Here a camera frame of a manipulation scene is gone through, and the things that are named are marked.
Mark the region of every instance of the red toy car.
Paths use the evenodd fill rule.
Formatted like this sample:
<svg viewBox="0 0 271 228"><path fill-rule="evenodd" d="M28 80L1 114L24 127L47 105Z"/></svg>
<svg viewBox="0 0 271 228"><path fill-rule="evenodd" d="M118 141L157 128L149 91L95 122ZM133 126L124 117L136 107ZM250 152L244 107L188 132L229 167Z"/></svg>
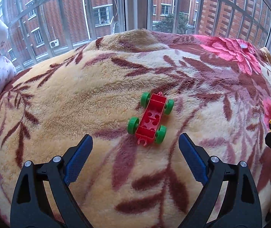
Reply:
<svg viewBox="0 0 271 228"><path fill-rule="evenodd" d="M127 131L129 134L135 134L138 139L138 144L142 141L144 146L148 143L157 144L163 142L166 127L161 125L158 129L162 113L169 115L174 106L173 99L166 99L162 92L152 94L149 92L142 94L141 106L146 108L142 120L139 121L137 117L132 117L129 120Z"/></svg>

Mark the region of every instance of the green wheel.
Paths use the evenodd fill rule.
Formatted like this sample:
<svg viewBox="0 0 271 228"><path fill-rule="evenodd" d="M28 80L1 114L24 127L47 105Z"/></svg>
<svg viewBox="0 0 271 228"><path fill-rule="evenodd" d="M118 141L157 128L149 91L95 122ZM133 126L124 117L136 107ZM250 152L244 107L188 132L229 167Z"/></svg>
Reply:
<svg viewBox="0 0 271 228"><path fill-rule="evenodd" d="M165 104L165 110L164 110L164 113L166 115L169 115L171 113L171 111L173 110L174 104L175 102L173 99L169 99L167 101L167 103Z"/></svg>
<svg viewBox="0 0 271 228"><path fill-rule="evenodd" d="M149 92L143 93L141 97L141 106L146 108L149 103L149 100L150 100L150 93Z"/></svg>
<svg viewBox="0 0 271 228"><path fill-rule="evenodd" d="M131 117L128 122L127 132L129 134L134 134L138 128L139 122L140 120L137 117Z"/></svg>
<svg viewBox="0 0 271 228"><path fill-rule="evenodd" d="M157 144L161 144L164 140L165 135L166 135L166 127L161 125L160 128L156 132L155 142Z"/></svg>

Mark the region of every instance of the blue textured pad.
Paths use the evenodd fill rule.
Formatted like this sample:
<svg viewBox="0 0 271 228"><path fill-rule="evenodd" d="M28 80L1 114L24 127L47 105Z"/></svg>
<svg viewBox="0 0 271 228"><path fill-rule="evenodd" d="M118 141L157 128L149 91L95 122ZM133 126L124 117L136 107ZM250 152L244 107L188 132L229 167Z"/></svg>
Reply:
<svg viewBox="0 0 271 228"><path fill-rule="evenodd" d="M204 186L208 181L206 165L195 150L194 143L182 134L179 137L179 148L194 178Z"/></svg>
<svg viewBox="0 0 271 228"><path fill-rule="evenodd" d="M74 153L70 161L66 165L66 175L64 182L67 186L77 180L87 158L89 157L93 147L91 136L87 136L82 142L77 151Z"/></svg>

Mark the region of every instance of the air conditioner unit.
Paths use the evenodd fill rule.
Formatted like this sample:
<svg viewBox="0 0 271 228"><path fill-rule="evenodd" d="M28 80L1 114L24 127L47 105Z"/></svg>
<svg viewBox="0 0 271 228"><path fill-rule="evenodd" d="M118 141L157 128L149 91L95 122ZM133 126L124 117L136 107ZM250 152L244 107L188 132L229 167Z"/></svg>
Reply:
<svg viewBox="0 0 271 228"><path fill-rule="evenodd" d="M51 46L51 48L54 48L54 47L56 47L56 46L59 46L59 41L58 41L58 39L51 41L51 42L50 42L50 46Z"/></svg>

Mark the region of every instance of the blanket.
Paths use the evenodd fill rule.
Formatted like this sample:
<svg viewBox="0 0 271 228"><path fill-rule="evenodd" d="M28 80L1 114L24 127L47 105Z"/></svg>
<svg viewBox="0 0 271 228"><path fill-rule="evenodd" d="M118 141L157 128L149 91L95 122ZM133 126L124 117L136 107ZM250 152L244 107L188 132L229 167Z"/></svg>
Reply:
<svg viewBox="0 0 271 228"><path fill-rule="evenodd" d="M162 144L127 133L143 92L174 99ZM271 204L271 66L241 39L133 30L104 36L19 73L0 95L0 216L27 160L48 162L87 133L93 150L70 190L94 227L178 227L202 189L178 148L246 161L263 215ZM52 210L61 216L45 184ZM217 217L226 185L210 220Z"/></svg>

